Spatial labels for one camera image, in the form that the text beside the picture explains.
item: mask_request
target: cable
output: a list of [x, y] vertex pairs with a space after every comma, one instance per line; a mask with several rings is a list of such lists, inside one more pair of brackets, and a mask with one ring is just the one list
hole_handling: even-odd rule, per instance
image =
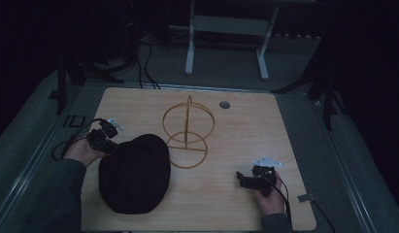
[[118, 71], [123, 71], [124, 69], [132, 66], [132, 64], [135, 63], [135, 60], [136, 60], [136, 57], [127, 57], [122, 64], [114, 66], [114, 67], [106, 68], [103, 70], [110, 74], [118, 72]]
[[122, 76], [122, 75], [125, 75], [125, 74], [127, 74], [128, 72], [130, 72], [133, 68], [135, 68], [136, 63], [137, 63], [137, 62], [136, 62], [136, 57], [135, 57], [135, 60], [132, 62], [132, 64], [131, 64], [129, 67], [127, 67], [127, 68], [124, 69], [124, 70], [114, 72], [114, 73], [112, 73], [112, 75], [115, 76], [115, 77], [120, 77], [120, 76]]
[[286, 206], [286, 217], [287, 217], [287, 220], [288, 220], [289, 223], [290, 223], [290, 226], [292, 227], [292, 215], [291, 215], [291, 212], [290, 212], [290, 205], [289, 205], [289, 201], [288, 201], [288, 199], [289, 199], [289, 192], [288, 192], [288, 190], [287, 190], [286, 184], [284, 184], [284, 182], [283, 182], [281, 179], [279, 179], [279, 178], [277, 177], [277, 179], [278, 179], [281, 183], [283, 183], [283, 186], [284, 186], [284, 188], [286, 189], [286, 196], [287, 196], [287, 198], [284, 197], [283, 193], [282, 193], [275, 185], [273, 185], [273, 184], [269, 181], [268, 178], [266, 178], [266, 177], [263, 175], [263, 172], [261, 171], [262, 169], [261, 169], [261, 168], [258, 168], [258, 169], [259, 169], [259, 171], [260, 171], [259, 176], [261, 176], [263, 179], [265, 179], [265, 180], [271, 185], [271, 187], [273, 187], [273, 188], [278, 192], [278, 194], [279, 194], [279, 195], [281, 196], [281, 198], [283, 199], [284, 204], [285, 204], [285, 206]]
[[[187, 35], [189, 34], [189, 29], [185, 29], [183, 32], [176, 33], [175, 35], [170, 36], [169, 40], [176, 39], [176, 38], [181, 37], [181, 36], [186, 35], [186, 34]], [[163, 45], [164, 44], [163, 40], [156, 39], [155, 37], [156, 37], [155, 34], [149, 34], [149, 35], [145, 36], [144, 38], [142, 38], [141, 41], [145, 42], [145, 43], [148, 43], [150, 45]]]
[[[102, 121], [102, 118], [96, 118], [94, 120], [92, 120], [91, 122], [87, 123], [85, 126], [83, 126], [82, 128], [80, 128], [78, 131], [76, 131], [76, 133], [74, 133], [68, 141], [64, 141], [61, 142], [59, 144], [57, 144], [52, 150], [51, 150], [51, 157], [55, 160], [55, 161], [59, 161], [63, 158], [63, 156], [65, 155], [66, 151], [68, 150], [68, 148], [70, 148], [70, 146], [72, 146], [72, 144], [76, 143], [79, 140], [82, 140], [84, 138], [79, 138], [77, 139], [78, 135], [84, 130], [86, 129], [91, 123], [95, 122], [95, 121]], [[65, 145], [65, 147], [63, 148], [62, 153], [60, 154], [59, 157], [56, 157], [55, 151], [56, 149], [58, 149], [60, 146]]]
[[323, 215], [323, 217], [326, 219], [327, 223], [329, 224], [330, 228], [332, 229], [333, 233], [336, 233], [335, 226], [332, 224], [330, 221], [329, 217], [325, 214], [325, 212], [319, 207], [316, 201], [312, 201], [314, 205], [317, 207], [317, 209], [320, 211], [320, 213]]
[[139, 87], [143, 88], [143, 85], [142, 85], [142, 74], [145, 74], [145, 76], [148, 78], [148, 80], [150, 81], [150, 83], [153, 86], [153, 88], [154, 89], [160, 89], [159, 84], [154, 79], [151, 78], [151, 76], [150, 76], [150, 74], [148, 72], [148, 63], [149, 63], [149, 60], [150, 60], [150, 57], [151, 57], [151, 54], [152, 54], [151, 46], [148, 43], [145, 43], [145, 42], [142, 42], [142, 41], [141, 41], [141, 44], [147, 46], [150, 49], [150, 52], [148, 54], [147, 60], [145, 61], [145, 67], [142, 67], [141, 60], [139, 59], [139, 57], [136, 58], [136, 61], [138, 63], [138, 69], [139, 69], [139, 76], [138, 76]]

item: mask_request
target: hand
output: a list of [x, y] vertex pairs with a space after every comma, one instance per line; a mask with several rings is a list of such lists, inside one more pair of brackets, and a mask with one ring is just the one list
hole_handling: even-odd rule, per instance
[[[277, 172], [275, 172], [277, 177], [277, 183], [275, 187], [278, 190], [281, 190], [282, 182], [281, 177]], [[271, 193], [264, 197], [259, 190], [253, 190], [253, 195], [256, 198], [257, 204], [259, 205], [259, 209], [263, 215], [271, 215], [271, 214], [283, 214], [284, 213], [284, 200], [281, 195], [272, 188]]]
[[85, 167], [88, 167], [94, 160], [108, 156], [109, 154], [99, 150], [93, 150], [87, 139], [83, 138], [73, 143], [63, 158], [71, 158], [80, 161]]

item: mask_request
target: black hat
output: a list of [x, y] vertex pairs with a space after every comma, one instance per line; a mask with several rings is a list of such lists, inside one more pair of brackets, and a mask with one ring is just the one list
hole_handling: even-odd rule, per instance
[[120, 214], [145, 214], [163, 199], [171, 175], [169, 150], [161, 138], [145, 134], [118, 145], [99, 164], [99, 191]]

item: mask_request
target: sleeve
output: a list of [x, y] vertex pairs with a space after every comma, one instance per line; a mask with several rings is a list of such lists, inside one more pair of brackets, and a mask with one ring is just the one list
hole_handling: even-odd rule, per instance
[[290, 233], [292, 226], [285, 214], [272, 214], [261, 219], [263, 233]]
[[20, 232], [81, 232], [81, 192], [86, 168], [74, 159], [58, 161]]

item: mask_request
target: metal stand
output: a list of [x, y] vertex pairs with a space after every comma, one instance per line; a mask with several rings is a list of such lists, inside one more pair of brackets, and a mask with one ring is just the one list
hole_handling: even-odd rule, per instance
[[279, 7], [275, 7], [270, 20], [232, 18], [232, 17], [208, 17], [195, 14], [195, 1], [190, 1], [190, 26], [189, 26], [189, 47], [187, 49], [186, 66], [184, 72], [187, 75], [193, 73], [193, 58], [195, 53], [194, 32], [208, 31], [220, 33], [232, 33], [243, 35], [263, 36], [262, 46], [256, 50], [256, 58], [259, 64], [260, 77], [263, 81], [269, 79], [266, 68], [265, 52], [271, 38], [272, 29], [278, 15]]

